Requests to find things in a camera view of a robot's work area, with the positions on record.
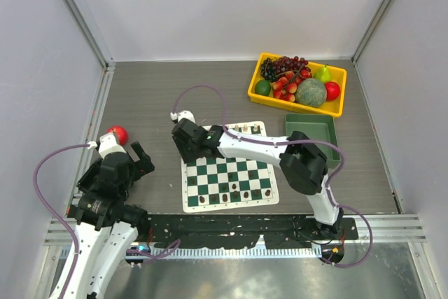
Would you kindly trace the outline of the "green lime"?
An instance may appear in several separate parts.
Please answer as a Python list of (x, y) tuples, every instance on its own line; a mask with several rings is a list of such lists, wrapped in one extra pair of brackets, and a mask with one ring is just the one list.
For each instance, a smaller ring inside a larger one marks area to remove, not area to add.
[(271, 83), (268, 80), (260, 80), (256, 83), (254, 93), (262, 96), (269, 96), (272, 90)]

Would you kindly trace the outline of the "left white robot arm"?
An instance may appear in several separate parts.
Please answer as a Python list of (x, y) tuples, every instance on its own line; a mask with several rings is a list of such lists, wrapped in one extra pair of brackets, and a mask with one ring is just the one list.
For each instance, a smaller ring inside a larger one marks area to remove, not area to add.
[(131, 147), (137, 160), (121, 145), (99, 142), (99, 159), (78, 181), (83, 195), (72, 212), (75, 237), (51, 298), (103, 298), (130, 244), (149, 235), (148, 212), (126, 200), (155, 166), (139, 142)]

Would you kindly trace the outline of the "green yellow pear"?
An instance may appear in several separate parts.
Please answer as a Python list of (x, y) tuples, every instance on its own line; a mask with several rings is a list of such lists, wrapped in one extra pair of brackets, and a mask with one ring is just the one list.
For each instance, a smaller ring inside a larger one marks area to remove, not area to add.
[(326, 84), (327, 82), (331, 82), (332, 76), (330, 74), (330, 68), (328, 65), (322, 66), (315, 74), (314, 79)]

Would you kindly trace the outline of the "green white chess board mat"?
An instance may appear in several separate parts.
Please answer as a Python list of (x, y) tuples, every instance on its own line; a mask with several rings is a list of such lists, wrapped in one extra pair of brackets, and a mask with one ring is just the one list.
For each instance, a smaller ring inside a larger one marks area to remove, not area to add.
[(183, 211), (220, 211), (279, 203), (271, 164), (244, 158), (181, 161)]

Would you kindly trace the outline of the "red cherry bunch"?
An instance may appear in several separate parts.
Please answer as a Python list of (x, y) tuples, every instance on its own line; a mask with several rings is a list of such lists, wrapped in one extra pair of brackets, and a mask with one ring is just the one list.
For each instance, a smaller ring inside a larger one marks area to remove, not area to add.
[(287, 102), (296, 102), (295, 93), (303, 80), (311, 78), (312, 73), (307, 70), (287, 71), (272, 84), (273, 98)]

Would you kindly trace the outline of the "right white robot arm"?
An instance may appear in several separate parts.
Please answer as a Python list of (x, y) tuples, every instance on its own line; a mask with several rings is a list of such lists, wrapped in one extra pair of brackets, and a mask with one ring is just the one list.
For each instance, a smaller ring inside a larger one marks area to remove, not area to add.
[(342, 230), (344, 212), (330, 189), (330, 181), (341, 170), (328, 170), (327, 157), (319, 144), (331, 143), (309, 139), (294, 131), (289, 137), (266, 137), (244, 134), (224, 125), (208, 130), (195, 122), (178, 117), (171, 131), (172, 139), (185, 163), (199, 158), (243, 158), (278, 167), (288, 185), (305, 195), (311, 205), (318, 234), (332, 239)]

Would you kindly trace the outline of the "dark red grape bunch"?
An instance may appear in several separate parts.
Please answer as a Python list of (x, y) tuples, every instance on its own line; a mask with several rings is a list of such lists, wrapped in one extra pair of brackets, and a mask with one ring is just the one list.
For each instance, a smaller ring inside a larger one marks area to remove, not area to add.
[(276, 60), (273, 61), (272, 65), (274, 67), (275, 74), (282, 74), (287, 71), (294, 71), (294, 72), (302, 70), (311, 71), (311, 69), (309, 68), (309, 62), (305, 58), (298, 56), (295, 57), (283, 56), (277, 58)]

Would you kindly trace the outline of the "red apple on table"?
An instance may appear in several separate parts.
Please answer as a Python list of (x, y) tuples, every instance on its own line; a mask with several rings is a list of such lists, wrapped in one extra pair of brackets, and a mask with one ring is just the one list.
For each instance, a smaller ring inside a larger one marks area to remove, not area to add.
[(128, 139), (129, 139), (128, 132), (124, 127), (122, 127), (120, 125), (114, 125), (114, 126), (108, 128), (107, 132), (114, 133), (114, 135), (117, 136), (118, 142), (121, 146), (124, 146), (128, 142)]

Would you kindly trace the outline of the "aluminium frame rail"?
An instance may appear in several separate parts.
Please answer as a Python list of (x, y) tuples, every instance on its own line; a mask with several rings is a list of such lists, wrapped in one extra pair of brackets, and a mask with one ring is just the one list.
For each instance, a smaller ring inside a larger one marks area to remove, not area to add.
[(375, 243), (423, 242), (426, 239), (421, 224), (414, 215), (392, 214), (365, 217), (348, 215), (345, 217), (354, 219), (359, 235), (357, 240), (342, 238), (335, 243), (312, 242), (309, 247), (268, 249), (261, 237), (252, 249), (226, 250), (223, 248), (181, 249), (178, 240), (166, 248), (156, 248), (148, 239), (137, 238), (131, 243), (127, 257), (139, 262), (146, 260), (149, 254), (174, 259), (317, 257), (330, 265), (342, 265), (348, 244), (359, 243), (367, 252), (370, 252)]

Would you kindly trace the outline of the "yellow plastic fruit bin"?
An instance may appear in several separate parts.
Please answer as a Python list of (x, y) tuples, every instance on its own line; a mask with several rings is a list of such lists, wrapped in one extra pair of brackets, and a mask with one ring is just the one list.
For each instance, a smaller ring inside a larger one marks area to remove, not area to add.
[(298, 56), (262, 53), (247, 93), (255, 103), (339, 118), (346, 83), (347, 71), (342, 68)]

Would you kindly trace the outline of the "black grape bunch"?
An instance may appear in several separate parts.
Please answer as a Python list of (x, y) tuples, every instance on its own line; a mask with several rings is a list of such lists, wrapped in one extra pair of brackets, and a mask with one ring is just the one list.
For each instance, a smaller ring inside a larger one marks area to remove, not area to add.
[(277, 73), (272, 58), (266, 58), (260, 65), (261, 76), (269, 82), (275, 82), (277, 80)]

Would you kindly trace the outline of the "green netted melon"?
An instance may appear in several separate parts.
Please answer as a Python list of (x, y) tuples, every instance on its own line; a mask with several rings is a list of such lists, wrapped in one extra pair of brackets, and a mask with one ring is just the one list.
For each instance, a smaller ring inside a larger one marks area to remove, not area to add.
[(327, 99), (325, 85), (315, 78), (303, 80), (297, 88), (295, 99), (298, 104), (319, 108)]

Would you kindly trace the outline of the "green plastic tray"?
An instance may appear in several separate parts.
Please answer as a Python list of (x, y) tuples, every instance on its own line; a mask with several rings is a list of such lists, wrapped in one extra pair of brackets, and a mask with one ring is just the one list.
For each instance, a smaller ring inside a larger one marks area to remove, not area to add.
[[(305, 133), (310, 139), (326, 141), (334, 146), (338, 146), (335, 123), (332, 116), (287, 113), (285, 116), (286, 135), (290, 136), (294, 131)], [(328, 146), (318, 144), (318, 147), (325, 153), (329, 169), (336, 169), (341, 163), (340, 154)]]

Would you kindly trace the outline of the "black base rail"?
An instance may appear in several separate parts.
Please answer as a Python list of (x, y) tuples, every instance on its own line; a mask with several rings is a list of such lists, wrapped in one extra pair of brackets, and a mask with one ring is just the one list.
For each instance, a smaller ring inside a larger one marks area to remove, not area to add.
[(148, 215), (125, 214), (137, 228), (138, 239), (156, 248), (179, 241), (181, 249), (252, 249), (262, 237), (268, 249), (309, 247), (312, 242), (335, 243), (359, 238), (353, 218), (338, 221), (333, 233), (305, 215)]

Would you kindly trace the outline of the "red apple in bin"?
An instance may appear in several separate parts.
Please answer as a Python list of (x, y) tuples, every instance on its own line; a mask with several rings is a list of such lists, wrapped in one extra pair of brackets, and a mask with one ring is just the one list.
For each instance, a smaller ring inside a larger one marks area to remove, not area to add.
[(327, 102), (331, 102), (336, 100), (341, 93), (341, 88), (338, 85), (338, 83), (334, 82), (334, 81), (328, 81), (325, 84), (325, 88), (326, 88), (326, 101)]

